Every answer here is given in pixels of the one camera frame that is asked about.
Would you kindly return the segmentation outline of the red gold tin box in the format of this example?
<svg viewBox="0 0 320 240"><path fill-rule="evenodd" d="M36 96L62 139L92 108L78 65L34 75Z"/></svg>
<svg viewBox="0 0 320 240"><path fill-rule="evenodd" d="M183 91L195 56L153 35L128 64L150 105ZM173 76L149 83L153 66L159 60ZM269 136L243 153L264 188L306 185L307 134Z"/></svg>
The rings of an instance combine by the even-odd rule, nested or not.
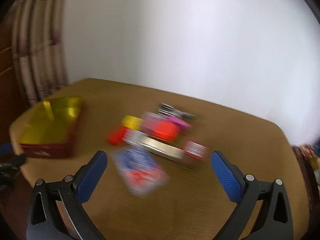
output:
<svg viewBox="0 0 320 240"><path fill-rule="evenodd" d="M84 100L77 96L42 101L18 137L18 145L28 158L70 157L83 109Z"/></svg>

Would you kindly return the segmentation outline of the red rectangular block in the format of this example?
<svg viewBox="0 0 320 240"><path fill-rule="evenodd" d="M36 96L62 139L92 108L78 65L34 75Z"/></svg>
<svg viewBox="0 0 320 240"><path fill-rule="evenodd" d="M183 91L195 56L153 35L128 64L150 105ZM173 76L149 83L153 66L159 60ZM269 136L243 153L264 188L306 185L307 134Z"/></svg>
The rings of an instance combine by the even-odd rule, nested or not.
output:
<svg viewBox="0 0 320 240"><path fill-rule="evenodd" d="M118 146L124 143L124 137L127 132L127 127L120 126L112 131L107 137L107 142L113 146Z"/></svg>

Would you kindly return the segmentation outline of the yellow toy block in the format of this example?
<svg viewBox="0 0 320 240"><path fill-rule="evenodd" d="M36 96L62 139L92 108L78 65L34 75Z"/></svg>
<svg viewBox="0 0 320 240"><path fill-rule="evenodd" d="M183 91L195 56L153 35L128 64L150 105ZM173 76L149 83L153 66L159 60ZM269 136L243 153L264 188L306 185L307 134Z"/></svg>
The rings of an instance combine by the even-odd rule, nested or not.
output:
<svg viewBox="0 0 320 240"><path fill-rule="evenodd" d="M124 127L127 127L129 129L133 129L133 130L140 130L140 125L143 122L143 119L138 118L136 116L132 116L132 115L126 115L123 120L122 120L122 125Z"/></svg>

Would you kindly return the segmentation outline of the blue red toothpick box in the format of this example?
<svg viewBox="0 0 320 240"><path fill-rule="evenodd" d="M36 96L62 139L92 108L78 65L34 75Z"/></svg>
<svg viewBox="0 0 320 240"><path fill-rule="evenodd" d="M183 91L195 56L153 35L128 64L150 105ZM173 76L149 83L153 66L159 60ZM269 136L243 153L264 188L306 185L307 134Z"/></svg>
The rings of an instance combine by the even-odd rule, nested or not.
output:
<svg viewBox="0 0 320 240"><path fill-rule="evenodd" d="M146 196L164 185L169 177L148 151L137 146L121 148L112 153L114 164L135 196Z"/></svg>

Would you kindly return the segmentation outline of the long gold silver box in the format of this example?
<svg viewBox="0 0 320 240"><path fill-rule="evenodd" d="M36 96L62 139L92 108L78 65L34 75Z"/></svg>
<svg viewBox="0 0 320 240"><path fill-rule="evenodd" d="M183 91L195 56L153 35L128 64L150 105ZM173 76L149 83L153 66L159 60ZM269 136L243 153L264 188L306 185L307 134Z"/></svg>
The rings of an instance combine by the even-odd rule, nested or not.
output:
<svg viewBox="0 0 320 240"><path fill-rule="evenodd" d="M128 129L123 140L129 145L143 148L146 151L173 161L182 160L184 155L180 148L160 142L156 139L148 137L147 134L134 129Z"/></svg>

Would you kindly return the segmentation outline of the beige patterned curtain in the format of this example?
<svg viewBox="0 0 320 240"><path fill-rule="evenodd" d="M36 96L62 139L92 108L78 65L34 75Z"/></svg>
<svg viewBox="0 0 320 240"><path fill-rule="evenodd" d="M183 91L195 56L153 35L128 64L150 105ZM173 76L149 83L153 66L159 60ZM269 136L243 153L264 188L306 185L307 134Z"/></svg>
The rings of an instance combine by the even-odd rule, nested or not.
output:
<svg viewBox="0 0 320 240"><path fill-rule="evenodd" d="M32 106L68 84L62 48L65 0L16 0L12 57L23 100Z"/></svg>

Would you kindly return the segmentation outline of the brown wooden door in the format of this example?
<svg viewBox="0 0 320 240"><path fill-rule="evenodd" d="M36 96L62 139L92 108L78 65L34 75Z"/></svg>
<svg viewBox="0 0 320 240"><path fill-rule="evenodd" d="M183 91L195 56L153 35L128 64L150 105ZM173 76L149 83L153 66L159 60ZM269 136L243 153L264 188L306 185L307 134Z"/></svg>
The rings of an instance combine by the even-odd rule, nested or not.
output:
<svg viewBox="0 0 320 240"><path fill-rule="evenodd" d="M1 23L1 77L0 77L1 144L10 141L9 127L26 109L22 99L11 49L11 25Z"/></svg>

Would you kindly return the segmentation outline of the clear case red contents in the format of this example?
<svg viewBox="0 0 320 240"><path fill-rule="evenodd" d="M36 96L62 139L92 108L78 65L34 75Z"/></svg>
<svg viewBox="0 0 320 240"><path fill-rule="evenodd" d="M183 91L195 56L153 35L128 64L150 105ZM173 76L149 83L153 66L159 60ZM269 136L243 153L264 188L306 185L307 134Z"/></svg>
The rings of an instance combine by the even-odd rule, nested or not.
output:
<svg viewBox="0 0 320 240"><path fill-rule="evenodd" d="M164 116L145 112L142 116L140 131L152 138L173 142L178 137L180 128L170 123Z"/></svg>

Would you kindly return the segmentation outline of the pink rectangular block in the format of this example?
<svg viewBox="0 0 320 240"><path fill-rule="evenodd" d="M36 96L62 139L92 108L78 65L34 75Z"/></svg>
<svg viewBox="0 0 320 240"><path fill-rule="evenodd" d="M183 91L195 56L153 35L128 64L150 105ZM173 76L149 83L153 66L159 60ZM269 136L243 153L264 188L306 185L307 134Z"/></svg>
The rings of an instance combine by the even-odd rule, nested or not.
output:
<svg viewBox="0 0 320 240"><path fill-rule="evenodd" d="M185 130L191 128L191 125L189 123L187 123L184 120L181 120L175 116L168 116L167 121L172 124L177 125L181 131L185 131Z"/></svg>

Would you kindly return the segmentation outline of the large metal spring clamp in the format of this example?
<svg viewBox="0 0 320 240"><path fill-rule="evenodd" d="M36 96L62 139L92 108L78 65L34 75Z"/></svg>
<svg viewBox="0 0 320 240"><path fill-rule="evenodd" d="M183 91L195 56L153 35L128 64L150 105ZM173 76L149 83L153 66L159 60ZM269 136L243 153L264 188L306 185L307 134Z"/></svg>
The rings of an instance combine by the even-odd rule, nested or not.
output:
<svg viewBox="0 0 320 240"><path fill-rule="evenodd" d="M160 103L158 105L158 114L162 116L174 116L181 120L194 120L196 118L194 114L180 111L174 106L165 103Z"/></svg>

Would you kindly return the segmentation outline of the small red white box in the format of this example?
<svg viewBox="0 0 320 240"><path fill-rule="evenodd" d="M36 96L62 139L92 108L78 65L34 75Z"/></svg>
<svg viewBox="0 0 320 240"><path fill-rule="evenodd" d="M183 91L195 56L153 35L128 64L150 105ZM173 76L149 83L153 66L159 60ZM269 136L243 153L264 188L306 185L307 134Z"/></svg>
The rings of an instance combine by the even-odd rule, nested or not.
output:
<svg viewBox="0 0 320 240"><path fill-rule="evenodd" d="M186 142L183 151L185 155L197 160L203 160L208 152L206 146L190 140Z"/></svg>

